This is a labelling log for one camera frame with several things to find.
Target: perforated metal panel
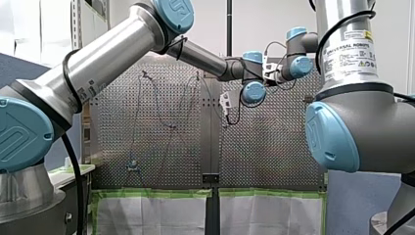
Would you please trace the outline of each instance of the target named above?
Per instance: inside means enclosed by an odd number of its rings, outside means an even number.
[[[143,71],[153,80],[143,77]],[[169,58],[148,57],[92,103],[97,136],[91,138],[91,149],[101,161],[94,188],[201,187],[197,72]],[[134,160],[140,172],[127,171]]]
[[[227,91],[242,85],[233,81],[222,87]],[[304,96],[314,96],[320,88],[315,72],[292,90],[269,88],[258,108],[242,107],[239,124],[221,132],[221,187],[324,190],[324,171],[307,150],[304,131]],[[237,109],[230,113],[233,121],[237,116]]]

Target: black pole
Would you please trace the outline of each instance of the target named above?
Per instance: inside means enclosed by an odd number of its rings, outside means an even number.
[[[226,56],[231,57],[232,56],[232,0],[228,0],[228,15],[227,15],[227,53]]]

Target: blue joint cap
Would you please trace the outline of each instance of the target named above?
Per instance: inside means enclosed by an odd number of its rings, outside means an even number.
[[[329,105],[308,106],[305,134],[312,157],[328,169],[356,172],[360,158],[356,143],[345,123]]]
[[[0,173],[39,163],[54,140],[52,122],[28,102],[0,96]]]
[[[250,62],[257,63],[257,64],[262,64],[262,52],[258,52],[258,51],[246,52],[244,53],[244,55],[242,55],[242,59],[244,59],[245,61],[250,61]]]
[[[307,29],[303,26],[293,27],[290,31],[287,32],[287,41],[291,40],[293,37],[307,33]]]
[[[156,9],[167,26],[178,34],[187,32],[195,21],[190,0],[155,0]]]
[[[242,90],[242,100],[245,104],[251,105],[265,99],[266,89],[259,81],[251,81]]]
[[[290,65],[290,74],[293,78],[302,78],[311,73],[313,68],[312,61],[306,56],[296,57]]]

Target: pegboard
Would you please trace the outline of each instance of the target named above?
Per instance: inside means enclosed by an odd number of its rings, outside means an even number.
[[[94,188],[201,187],[197,74],[181,62],[147,57],[91,103],[91,150],[100,162]],[[127,170],[132,161],[137,170]]]
[[[268,88],[259,107],[242,106],[238,125],[222,128],[221,187],[325,190],[324,170],[310,155],[304,130],[304,99],[321,89],[319,75],[315,70],[281,86],[289,90]],[[223,92],[241,87],[240,81],[222,85]],[[232,121],[237,116],[237,109],[231,111]]]
[[[219,173],[220,187],[324,190],[324,170],[304,133],[304,97],[320,89],[316,72],[288,91],[267,88],[264,103],[242,108],[240,123],[227,128],[217,98],[241,81],[204,85],[199,74],[171,58],[146,57],[91,102],[94,188],[195,189],[206,186],[204,173]],[[127,170],[132,161],[138,170]]]

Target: label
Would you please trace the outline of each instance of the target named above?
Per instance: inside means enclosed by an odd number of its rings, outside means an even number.
[[[350,39],[323,51],[326,81],[360,72],[377,75],[375,49],[370,39]]]
[[[86,87],[81,87],[77,90],[79,99],[85,102],[95,96],[97,96],[102,90],[107,87],[107,84],[103,83],[100,86],[93,80],[89,80]]]
[[[369,39],[373,41],[372,32],[368,30],[351,30],[345,32],[345,40],[349,39]]]

